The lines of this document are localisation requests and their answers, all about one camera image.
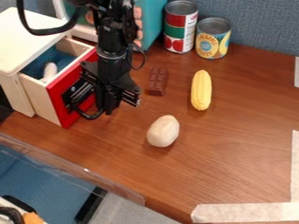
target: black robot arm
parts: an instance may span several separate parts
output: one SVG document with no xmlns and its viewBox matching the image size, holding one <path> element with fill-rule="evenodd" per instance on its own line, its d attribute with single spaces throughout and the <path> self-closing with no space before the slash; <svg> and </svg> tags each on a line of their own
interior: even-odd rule
<svg viewBox="0 0 299 224">
<path fill-rule="evenodd" d="M 82 72 L 78 81 L 82 88 L 72 93 L 67 108 L 70 113 L 77 112 L 87 120 L 98 118 L 102 113 L 111 115 L 121 101 L 137 107 L 140 104 L 141 89 L 130 77 L 133 47 L 145 55 L 141 48 L 134 44 L 138 27 L 135 23 L 133 0 L 69 0 L 76 7 L 71 19 L 63 26 L 35 30 L 27 24 L 24 15 L 24 0 L 17 0 L 17 10 L 24 28 L 33 35 L 51 35 L 73 28 L 80 16 L 80 7 L 87 6 L 93 10 L 94 26 L 98 34 L 98 61 L 81 63 Z M 98 109 L 88 115 L 80 109 L 80 104 L 91 93 L 95 94 L 95 105 Z"/>
</svg>

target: brown chocolate bar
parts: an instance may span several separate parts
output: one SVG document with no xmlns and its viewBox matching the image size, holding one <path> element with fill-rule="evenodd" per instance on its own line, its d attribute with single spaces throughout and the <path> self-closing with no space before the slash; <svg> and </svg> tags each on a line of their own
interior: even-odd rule
<svg viewBox="0 0 299 224">
<path fill-rule="evenodd" d="M 153 67 L 149 74 L 149 95 L 164 95 L 168 71 L 163 67 Z"/>
</svg>

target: can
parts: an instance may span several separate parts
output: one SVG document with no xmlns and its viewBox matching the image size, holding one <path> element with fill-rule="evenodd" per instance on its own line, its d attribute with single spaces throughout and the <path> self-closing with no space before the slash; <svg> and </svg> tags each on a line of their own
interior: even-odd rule
<svg viewBox="0 0 299 224">
<path fill-rule="evenodd" d="M 198 23 L 196 53 L 205 59 L 223 58 L 228 51 L 231 25 L 223 18 L 209 17 Z"/>
<path fill-rule="evenodd" d="M 165 5 L 164 47 L 174 53 L 187 53 L 194 47 L 198 6 L 189 1 Z"/>
</svg>

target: clear plastic panel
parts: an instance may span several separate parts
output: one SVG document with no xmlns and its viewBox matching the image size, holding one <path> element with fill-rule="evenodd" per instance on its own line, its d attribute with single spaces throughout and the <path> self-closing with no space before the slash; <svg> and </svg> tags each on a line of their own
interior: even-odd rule
<svg viewBox="0 0 299 224">
<path fill-rule="evenodd" d="M 137 192 L 3 133 L 0 169 L 0 196 L 24 200 L 47 223 L 76 223 L 74 217 L 91 194 L 104 196 L 96 186 L 144 206 Z"/>
</svg>

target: yellow corn cob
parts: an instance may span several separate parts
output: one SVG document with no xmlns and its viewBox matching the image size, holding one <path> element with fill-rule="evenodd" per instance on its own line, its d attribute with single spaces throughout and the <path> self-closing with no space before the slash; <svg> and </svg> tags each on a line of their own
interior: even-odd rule
<svg viewBox="0 0 299 224">
<path fill-rule="evenodd" d="M 205 70 L 195 73 L 191 87 L 191 103 L 195 109 L 208 109 L 212 98 L 211 76 Z"/>
</svg>

